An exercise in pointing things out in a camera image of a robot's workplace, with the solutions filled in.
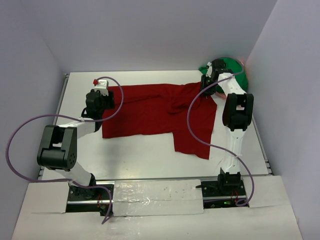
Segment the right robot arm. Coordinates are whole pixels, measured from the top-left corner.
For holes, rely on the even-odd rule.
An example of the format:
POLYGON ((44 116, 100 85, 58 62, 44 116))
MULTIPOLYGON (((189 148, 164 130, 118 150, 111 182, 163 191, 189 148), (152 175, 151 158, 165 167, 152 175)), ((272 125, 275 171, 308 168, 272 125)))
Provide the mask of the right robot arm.
POLYGON ((244 135, 252 122, 254 96, 240 86, 238 75, 223 58, 217 58, 206 65, 207 72, 201 76, 203 96, 213 95, 220 87, 225 96, 222 123, 227 133, 225 157, 217 178, 217 190, 227 196, 241 187, 240 153, 244 135))

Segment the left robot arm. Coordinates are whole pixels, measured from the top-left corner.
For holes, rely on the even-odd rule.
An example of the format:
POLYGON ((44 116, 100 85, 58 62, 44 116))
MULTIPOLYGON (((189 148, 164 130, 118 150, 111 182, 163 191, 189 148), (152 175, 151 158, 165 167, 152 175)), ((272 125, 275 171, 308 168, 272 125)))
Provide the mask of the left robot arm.
POLYGON ((81 185, 80 194, 86 199, 93 199, 98 187, 95 176, 77 162, 78 139, 101 128, 104 112, 115 108, 114 92, 91 89, 86 94, 85 104, 80 119, 44 127, 37 163, 59 173, 74 185, 81 185))

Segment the red t-shirt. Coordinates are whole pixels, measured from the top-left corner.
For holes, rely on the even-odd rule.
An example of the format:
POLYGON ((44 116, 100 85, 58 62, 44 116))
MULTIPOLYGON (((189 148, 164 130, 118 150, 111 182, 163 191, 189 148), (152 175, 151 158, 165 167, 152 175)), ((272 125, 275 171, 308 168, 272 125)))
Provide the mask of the red t-shirt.
POLYGON ((104 139, 171 133, 177 152, 209 159, 217 104, 196 95, 201 84, 145 84, 111 86, 115 108, 106 110, 104 139))

